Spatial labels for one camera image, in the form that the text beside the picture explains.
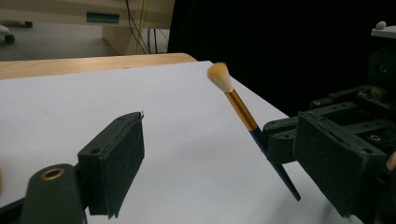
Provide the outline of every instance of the brush tip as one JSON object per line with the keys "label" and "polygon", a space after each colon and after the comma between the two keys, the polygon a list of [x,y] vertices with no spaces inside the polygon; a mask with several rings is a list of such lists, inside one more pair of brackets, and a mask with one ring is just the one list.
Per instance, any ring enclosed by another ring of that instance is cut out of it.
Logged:
{"label": "brush tip", "polygon": [[207,77],[224,92],[233,90],[230,73],[226,63],[213,63],[207,69]]}

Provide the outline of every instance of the desk leg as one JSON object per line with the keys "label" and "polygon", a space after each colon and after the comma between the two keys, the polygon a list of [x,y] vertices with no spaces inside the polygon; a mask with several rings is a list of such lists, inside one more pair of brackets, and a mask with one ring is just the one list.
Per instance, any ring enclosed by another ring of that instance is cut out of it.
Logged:
{"label": "desk leg", "polygon": [[[134,36],[139,37],[137,30],[133,28],[133,31]],[[129,27],[103,27],[103,39],[120,55],[135,55],[141,52],[139,42],[137,42],[134,36]]]}

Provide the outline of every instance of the gold ferrule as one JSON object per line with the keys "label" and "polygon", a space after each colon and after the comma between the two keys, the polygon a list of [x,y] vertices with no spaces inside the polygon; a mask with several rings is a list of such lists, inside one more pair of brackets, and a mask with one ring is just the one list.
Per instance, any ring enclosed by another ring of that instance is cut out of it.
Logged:
{"label": "gold ferrule", "polygon": [[235,89],[232,89],[230,92],[225,92],[228,100],[230,101],[233,109],[238,114],[239,118],[244,122],[245,126],[249,131],[255,130],[258,126],[254,118],[251,116],[244,102],[239,97],[238,93],[236,93]]}

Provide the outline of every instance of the makeup brush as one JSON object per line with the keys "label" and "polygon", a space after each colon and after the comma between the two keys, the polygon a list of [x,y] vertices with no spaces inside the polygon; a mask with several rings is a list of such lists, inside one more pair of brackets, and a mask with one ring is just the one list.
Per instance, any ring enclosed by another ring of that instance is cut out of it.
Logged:
{"label": "makeup brush", "polygon": [[[236,114],[245,124],[247,130],[250,132],[254,141],[256,142],[256,144],[259,146],[259,148],[262,150],[262,153],[264,153],[266,157],[267,150],[266,150],[265,136],[262,133],[262,130],[260,130],[254,118],[251,116],[244,102],[241,100],[238,93],[233,88],[233,83],[231,81],[231,76],[228,71],[227,65],[225,63],[213,63],[207,69],[207,77],[213,82],[213,84],[215,84],[219,89],[221,89],[225,93],[231,105],[233,106],[233,109],[235,110]],[[286,173],[286,170],[282,166],[282,164],[274,163],[271,161],[270,163],[272,164],[272,166],[274,167],[280,178],[282,178],[283,182],[286,184],[286,186],[288,187],[294,198],[297,201],[300,201],[301,200],[300,194],[298,193],[297,189],[294,187],[293,183],[291,182],[288,176],[288,173]]]}

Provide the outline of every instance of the gray floor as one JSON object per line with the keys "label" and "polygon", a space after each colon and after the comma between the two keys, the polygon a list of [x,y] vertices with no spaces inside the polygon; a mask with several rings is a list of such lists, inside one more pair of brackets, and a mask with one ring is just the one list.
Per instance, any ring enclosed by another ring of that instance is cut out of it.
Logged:
{"label": "gray floor", "polygon": [[[29,28],[24,21],[0,21],[0,24],[15,36],[12,44],[0,36],[0,62],[119,56],[102,38],[102,26],[33,22]],[[160,52],[166,51],[168,34],[167,30],[157,34]]]}

